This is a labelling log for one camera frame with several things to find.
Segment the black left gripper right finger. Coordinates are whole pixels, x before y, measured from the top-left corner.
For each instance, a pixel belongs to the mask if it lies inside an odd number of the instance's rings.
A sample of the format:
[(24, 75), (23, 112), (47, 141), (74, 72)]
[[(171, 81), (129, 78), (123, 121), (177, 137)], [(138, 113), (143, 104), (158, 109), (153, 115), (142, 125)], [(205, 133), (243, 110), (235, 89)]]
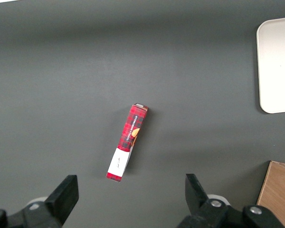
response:
[(185, 198), (190, 211), (179, 228), (283, 228), (266, 207), (244, 206), (241, 211), (218, 198), (210, 198), (195, 174), (186, 174)]

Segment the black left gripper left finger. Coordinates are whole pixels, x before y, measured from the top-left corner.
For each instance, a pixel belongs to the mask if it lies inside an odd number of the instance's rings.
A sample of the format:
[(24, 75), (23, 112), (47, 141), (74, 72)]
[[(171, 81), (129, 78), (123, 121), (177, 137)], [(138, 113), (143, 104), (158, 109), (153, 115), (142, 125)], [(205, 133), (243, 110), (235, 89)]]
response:
[(76, 175), (68, 175), (45, 200), (33, 200), (7, 217), (9, 228), (61, 228), (79, 199)]

